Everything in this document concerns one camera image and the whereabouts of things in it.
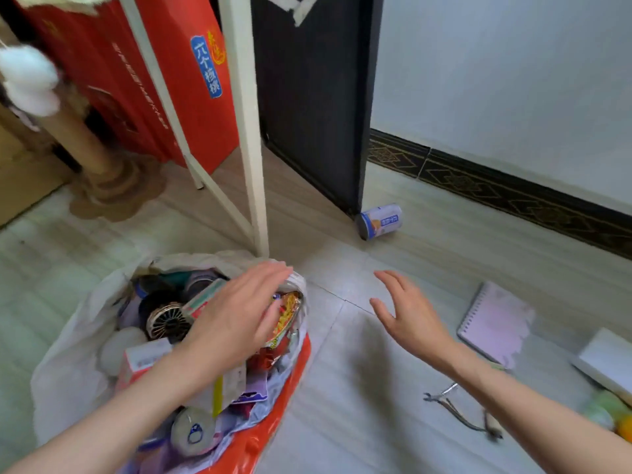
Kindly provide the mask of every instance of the cat scratching post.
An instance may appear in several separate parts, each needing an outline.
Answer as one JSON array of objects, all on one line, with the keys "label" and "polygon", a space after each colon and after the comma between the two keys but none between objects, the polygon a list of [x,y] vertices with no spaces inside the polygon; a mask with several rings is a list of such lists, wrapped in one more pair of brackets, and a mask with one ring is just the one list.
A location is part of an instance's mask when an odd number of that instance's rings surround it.
[{"label": "cat scratching post", "polygon": [[71,185],[75,199],[70,212],[75,216],[122,221],[164,190],[157,160],[108,152],[65,101],[54,115],[37,120],[83,167]]}]

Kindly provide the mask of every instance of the person's left hand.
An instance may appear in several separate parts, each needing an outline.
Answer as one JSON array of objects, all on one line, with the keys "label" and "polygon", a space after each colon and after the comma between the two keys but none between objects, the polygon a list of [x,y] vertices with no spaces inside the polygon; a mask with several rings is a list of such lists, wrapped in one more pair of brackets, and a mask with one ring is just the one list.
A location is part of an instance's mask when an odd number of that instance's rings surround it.
[{"label": "person's left hand", "polygon": [[230,280],[203,309],[174,350],[192,370],[195,389],[244,362],[261,349],[279,322],[280,300],[272,296],[293,271],[266,261]]}]

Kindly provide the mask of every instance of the white wall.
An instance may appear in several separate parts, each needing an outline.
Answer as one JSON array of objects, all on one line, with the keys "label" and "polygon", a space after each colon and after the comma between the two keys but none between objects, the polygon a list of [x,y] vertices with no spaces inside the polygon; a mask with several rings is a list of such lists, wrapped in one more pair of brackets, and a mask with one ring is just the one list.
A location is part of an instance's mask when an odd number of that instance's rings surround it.
[{"label": "white wall", "polygon": [[632,0],[384,0],[372,127],[632,206]]}]

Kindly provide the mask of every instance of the round fan grille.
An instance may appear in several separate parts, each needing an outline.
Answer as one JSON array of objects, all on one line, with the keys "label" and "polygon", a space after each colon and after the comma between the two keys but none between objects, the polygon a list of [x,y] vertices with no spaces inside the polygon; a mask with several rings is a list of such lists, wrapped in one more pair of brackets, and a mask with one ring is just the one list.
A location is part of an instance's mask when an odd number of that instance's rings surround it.
[{"label": "round fan grille", "polygon": [[191,329],[191,323],[182,314],[180,303],[170,303],[153,311],[147,319],[147,333],[151,339],[169,338],[182,341]]}]

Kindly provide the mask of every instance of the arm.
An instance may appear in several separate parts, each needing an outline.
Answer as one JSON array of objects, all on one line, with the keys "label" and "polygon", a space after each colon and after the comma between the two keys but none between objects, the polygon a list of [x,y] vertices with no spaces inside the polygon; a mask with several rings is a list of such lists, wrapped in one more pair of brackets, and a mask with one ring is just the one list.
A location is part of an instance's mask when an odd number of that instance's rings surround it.
[{"label": "arm", "polygon": [[549,473],[631,472],[632,446],[579,414],[517,382],[454,341],[410,280],[375,272],[395,304],[393,317],[371,299],[386,331],[405,350],[461,384]]},{"label": "arm", "polygon": [[291,272],[265,262],[229,281],[172,353],[6,474],[113,473],[180,404],[265,344],[279,320],[270,300]]}]

